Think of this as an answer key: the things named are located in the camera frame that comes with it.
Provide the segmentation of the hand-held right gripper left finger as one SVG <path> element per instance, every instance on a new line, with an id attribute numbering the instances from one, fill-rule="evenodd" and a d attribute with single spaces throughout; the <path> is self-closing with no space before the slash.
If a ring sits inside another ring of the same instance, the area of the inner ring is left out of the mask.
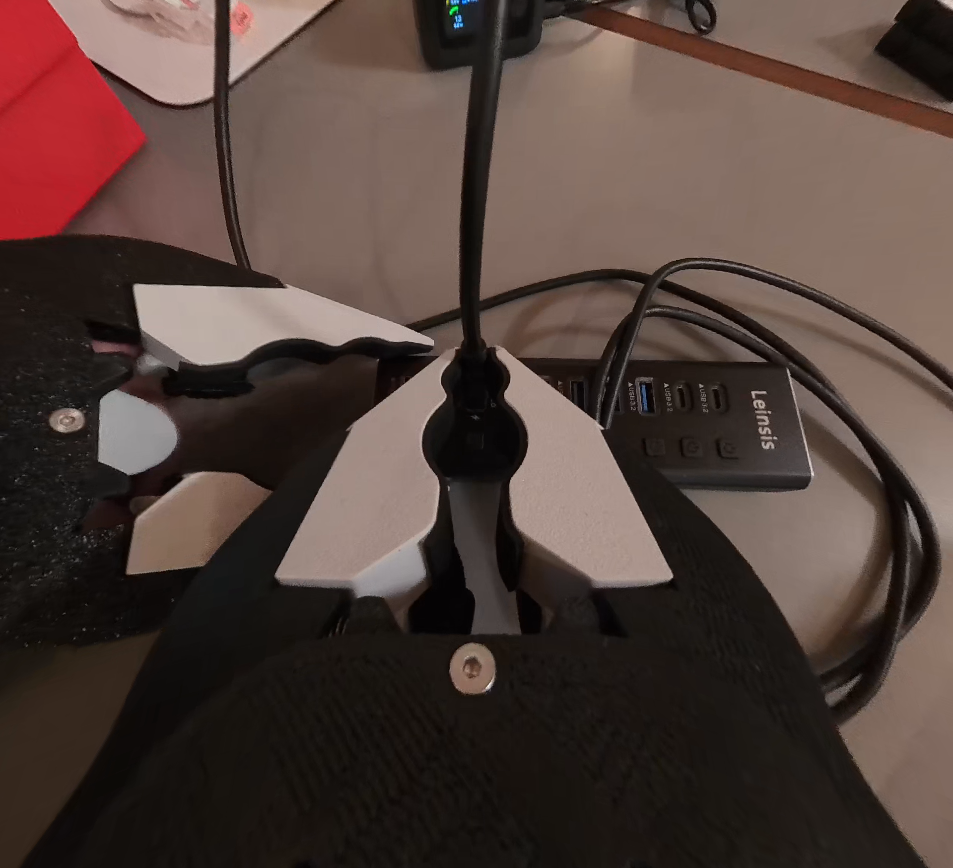
<path id="1" fill-rule="evenodd" d="M 424 448 L 455 354 L 435 358 L 351 425 L 277 567 L 279 584 L 379 597 L 417 629 L 455 623 L 449 499 Z"/>

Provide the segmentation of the small black adapter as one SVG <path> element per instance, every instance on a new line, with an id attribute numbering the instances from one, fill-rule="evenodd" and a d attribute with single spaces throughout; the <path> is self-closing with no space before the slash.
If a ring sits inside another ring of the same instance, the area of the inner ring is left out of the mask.
<path id="1" fill-rule="evenodd" d="M 907 0 L 874 50 L 952 101 L 952 0 Z"/>

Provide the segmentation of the red plastic bin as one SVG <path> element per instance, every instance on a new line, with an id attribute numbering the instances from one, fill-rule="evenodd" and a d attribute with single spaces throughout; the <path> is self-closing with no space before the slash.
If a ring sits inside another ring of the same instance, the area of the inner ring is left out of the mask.
<path id="1" fill-rule="evenodd" d="M 1 0 L 1 240 L 61 233 L 146 142 L 48 0 Z"/>

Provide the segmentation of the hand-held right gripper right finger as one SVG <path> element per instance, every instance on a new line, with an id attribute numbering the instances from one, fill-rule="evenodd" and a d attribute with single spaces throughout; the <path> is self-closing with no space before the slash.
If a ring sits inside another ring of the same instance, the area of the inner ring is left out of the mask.
<path id="1" fill-rule="evenodd" d="M 504 349 L 502 401 L 521 421 L 518 465 L 501 490 L 496 562 L 504 585 L 554 612 L 607 589 L 674 576 L 602 427 Z"/>

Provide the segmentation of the white mat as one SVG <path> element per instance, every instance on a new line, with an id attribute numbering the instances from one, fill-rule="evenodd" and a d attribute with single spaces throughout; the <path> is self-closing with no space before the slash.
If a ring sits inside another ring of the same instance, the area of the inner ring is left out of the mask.
<path id="1" fill-rule="evenodd" d="M 164 36 L 104 0 L 48 0 L 86 56 L 139 93 L 167 106 L 212 97 L 213 47 Z M 290 40 L 337 0 L 231 0 L 229 83 Z"/>

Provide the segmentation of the black usb hub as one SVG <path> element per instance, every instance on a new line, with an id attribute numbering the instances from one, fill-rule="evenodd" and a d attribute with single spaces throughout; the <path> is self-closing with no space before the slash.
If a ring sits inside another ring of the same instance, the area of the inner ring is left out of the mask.
<path id="1" fill-rule="evenodd" d="M 272 489 L 432 360 L 283 359 L 239 381 L 163 378 L 180 433 L 177 469 L 238 472 Z M 792 492 L 813 479 L 792 380 L 766 362 L 637 359 L 606 441 L 618 459 L 638 457 L 682 490 Z"/>

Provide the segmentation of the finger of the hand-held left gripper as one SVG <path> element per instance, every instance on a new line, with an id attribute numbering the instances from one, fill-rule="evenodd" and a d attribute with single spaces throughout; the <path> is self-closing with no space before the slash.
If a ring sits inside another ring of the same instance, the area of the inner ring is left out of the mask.
<path id="1" fill-rule="evenodd" d="M 168 370 L 171 396 L 244 394 L 250 372 L 278 360 L 388 360 L 434 349 L 407 326 L 297 288 L 136 284 L 133 294 L 143 349 Z"/>
<path id="2" fill-rule="evenodd" d="M 186 475 L 137 515 L 126 575 L 202 568 L 271 494 L 238 473 L 197 471 Z"/>

